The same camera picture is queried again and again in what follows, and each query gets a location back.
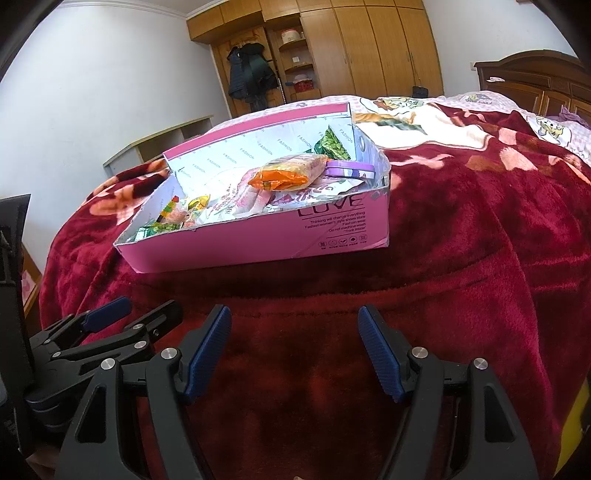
yellow object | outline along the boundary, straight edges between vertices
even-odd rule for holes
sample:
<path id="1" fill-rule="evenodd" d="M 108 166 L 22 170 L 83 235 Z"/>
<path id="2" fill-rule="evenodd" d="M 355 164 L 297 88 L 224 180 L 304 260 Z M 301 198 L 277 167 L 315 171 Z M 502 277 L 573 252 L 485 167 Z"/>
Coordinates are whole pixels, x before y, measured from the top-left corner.
<path id="1" fill-rule="evenodd" d="M 585 380 L 562 429 L 560 457 L 558 458 L 558 465 L 556 466 L 556 472 L 554 474 L 558 473 L 558 471 L 564 466 L 583 439 L 580 419 L 588 400 L 589 384 L 587 383 L 587 380 Z"/>

wooden headboard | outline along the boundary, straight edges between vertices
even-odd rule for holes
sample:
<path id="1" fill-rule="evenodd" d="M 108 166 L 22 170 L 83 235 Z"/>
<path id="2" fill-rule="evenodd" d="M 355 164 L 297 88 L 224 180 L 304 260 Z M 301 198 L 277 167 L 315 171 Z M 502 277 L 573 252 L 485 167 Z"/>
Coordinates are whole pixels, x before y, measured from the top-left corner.
<path id="1" fill-rule="evenodd" d="M 560 113 L 562 105 L 591 124 L 591 74 L 579 59 L 554 50 L 516 53 L 476 63 L 480 89 L 501 93 L 537 115 Z M 499 77 L 504 82 L 487 82 Z"/>

metal screw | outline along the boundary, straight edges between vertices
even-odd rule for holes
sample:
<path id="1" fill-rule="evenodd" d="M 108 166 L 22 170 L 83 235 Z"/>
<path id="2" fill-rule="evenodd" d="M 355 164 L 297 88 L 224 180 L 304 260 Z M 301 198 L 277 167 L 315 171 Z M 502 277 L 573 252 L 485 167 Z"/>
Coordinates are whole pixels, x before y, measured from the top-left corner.
<path id="1" fill-rule="evenodd" d="M 475 358 L 474 359 L 474 366 L 478 370 L 486 370 L 488 368 L 488 362 L 483 358 Z"/>
<path id="2" fill-rule="evenodd" d="M 423 346 L 416 346 L 412 349 L 411 352 L 413 353 L 413 356 L 416 358 L 425 358 L 429 354 L 427 349 Z"/>
<path id="3" fill-rule="evenodd" d="M 103 370 L 111 370 L 115 366 L 115 359 L 113 358 L 105 358 L 101 363 L 100 367 Z"/>
<path id="4" fill-rule="evenodd" d="M 177 350 L 176 348 L 165 348 L 164 350 L 162 350 L 162 353 L 160 354 L 160 356 L 162 358 L 164 358 L 165 360 L 170 360 L 171 358 L 174 358 L 177 356 Z"/>

cardboard box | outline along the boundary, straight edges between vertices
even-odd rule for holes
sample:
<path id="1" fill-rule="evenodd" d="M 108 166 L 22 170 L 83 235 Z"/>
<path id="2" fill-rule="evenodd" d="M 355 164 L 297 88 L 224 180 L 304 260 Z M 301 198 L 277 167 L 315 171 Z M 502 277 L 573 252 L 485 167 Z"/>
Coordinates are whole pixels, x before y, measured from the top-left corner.
<path id="1" fill-rule="evenodd" d="M 288 212 L 161 233 L 126 243 L 170 199 L 203 194 L 232 165 L 253 168 L 311 148 L 330 126 L 352 160 L 376 167 L 373 185 L 336 201 Z M 274 113 L 231 125 L 165 152 L 170 177 L 148 198 L 114 246 L 138 273 L 311 257 L 388 246 L 389 163 L 352 124 L 348 103 Z"/>

green snack package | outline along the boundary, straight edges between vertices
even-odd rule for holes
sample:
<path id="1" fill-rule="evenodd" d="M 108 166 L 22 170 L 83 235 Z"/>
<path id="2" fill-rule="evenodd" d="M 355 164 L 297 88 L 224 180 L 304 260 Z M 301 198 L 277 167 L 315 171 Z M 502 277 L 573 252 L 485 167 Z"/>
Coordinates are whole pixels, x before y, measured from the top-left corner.
<path id="1" fill-rule="evenodd" d="M 331 127 L 326 129 L 324 136 L 316 142 L 314 148 L 311 148 L 306 153 L 318 153 L 321 155 L 326 155 L 332 160 L 351 160 L 351 157 L 343 147 L 343 144 L 340 142 L 340 140 L 336 138 L 336 135 L 332 131 Z"/>
<path id="2" fill-rule="evenodd" d="M 144 238 L 148 238 L 149 236 L 153 236 L 158 233 L 172 232 L 180 228 L 181 226 L 178 223 L 151 222 L 147 225 L 144 225 L 143 227 L 140 227 L 135 234 L 135 237 L 133 237 L 131 241 L 137 242 L 138 240 L 143 240 Z"/>

